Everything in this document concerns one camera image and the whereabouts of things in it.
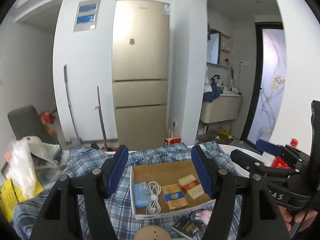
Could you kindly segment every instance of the black book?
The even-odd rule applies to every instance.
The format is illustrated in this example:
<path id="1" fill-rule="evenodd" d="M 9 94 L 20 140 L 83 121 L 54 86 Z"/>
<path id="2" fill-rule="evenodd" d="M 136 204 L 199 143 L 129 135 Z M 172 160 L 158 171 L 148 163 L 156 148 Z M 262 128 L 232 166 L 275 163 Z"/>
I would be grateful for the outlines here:
<path id="1" fill-rule="evenodd" d="M 182 216 L 171 229 L 187 239 L 192 239 L 199 231 L 198 225 L 186 216 Z"/>

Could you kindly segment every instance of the gold refrigerator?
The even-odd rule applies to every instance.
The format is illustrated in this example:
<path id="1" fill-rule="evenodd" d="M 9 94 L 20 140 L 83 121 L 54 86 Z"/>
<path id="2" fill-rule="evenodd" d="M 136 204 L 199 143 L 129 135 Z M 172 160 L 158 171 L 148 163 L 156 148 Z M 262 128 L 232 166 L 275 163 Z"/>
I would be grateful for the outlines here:
<path id="1" fill-rule="evenodd" d="M 119 144 L 129 150 L 164 145 L 168 4 L 118 0 L 113 25 L 112 90 Z"/>

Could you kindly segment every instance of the wall outlet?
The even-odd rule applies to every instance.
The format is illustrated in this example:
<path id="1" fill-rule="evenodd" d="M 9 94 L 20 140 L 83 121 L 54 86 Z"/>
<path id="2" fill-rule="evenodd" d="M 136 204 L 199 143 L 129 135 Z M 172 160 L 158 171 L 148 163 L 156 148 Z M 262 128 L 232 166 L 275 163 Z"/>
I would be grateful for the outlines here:
<path id="1" fill-rule="evenodd" d="M 178 125 L 178 122 L 176 119 L 173 120 L 172 129 L 176 129 Z"/>
<path id="2" fill-rule="evenodd" d="M 246 64 L 244 61 L 240 61 L 240 67 L 247 67 L 248 64 Z"/>

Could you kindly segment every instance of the blue panel cover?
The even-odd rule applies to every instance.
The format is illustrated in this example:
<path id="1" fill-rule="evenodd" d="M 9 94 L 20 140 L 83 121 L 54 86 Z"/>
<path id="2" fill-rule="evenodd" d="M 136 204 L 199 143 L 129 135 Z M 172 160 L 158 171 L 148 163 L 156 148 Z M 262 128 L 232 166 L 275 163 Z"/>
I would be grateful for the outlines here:
<path id="1" fill-rule="evenodd" d="M 93 22 L 93 21 L 94 21 L 94 14 L 77 17 L 77 24 L 88 23 L 88 22 Z"/>
<path id="2" fill-rule="evenodd" d="M 97 7 L 96 3 L 88 4 L 88 5 L 83 5 L 79 7 L 79 12 L 89 12 L 89 11 L 94 11 Z"/>

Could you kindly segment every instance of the yellow package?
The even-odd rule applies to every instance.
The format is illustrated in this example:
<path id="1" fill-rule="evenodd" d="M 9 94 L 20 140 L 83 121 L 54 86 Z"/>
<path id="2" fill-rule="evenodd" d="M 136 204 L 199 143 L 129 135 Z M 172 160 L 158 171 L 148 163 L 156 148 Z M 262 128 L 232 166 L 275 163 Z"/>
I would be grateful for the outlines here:
<path id="1" fill-rule="evenodd" d="M 43 188 L 38 180 L 36 180 L 35 195 L 43 191 Z M 11 222 L 13 217 L 13 208 L 21 201 L 25 201 L 22 191 L 18 189 L 11 179 L 7 179 L 2 187 L 2 212 L 6 219 Z"/>
<path id="2" fill-rule="evenodd" d="M 181 192 L 177 183 L 163 186 L 162 193 L 164 195 L 164 200 L 167 203 L 169 210 L 188 205 L 188 202 L 184 198 L 184 195 Z"/>

